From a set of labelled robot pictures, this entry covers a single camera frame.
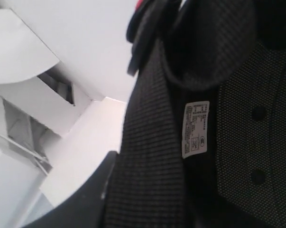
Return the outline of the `black helmet with tinted visor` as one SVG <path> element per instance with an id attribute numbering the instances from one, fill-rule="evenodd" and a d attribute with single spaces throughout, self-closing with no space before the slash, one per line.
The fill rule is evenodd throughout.
<path id="1" fill-rule="evenodd" d="M 140 0 L 121 149 L 31 228 L 286 228 L 286 0 Z"/>

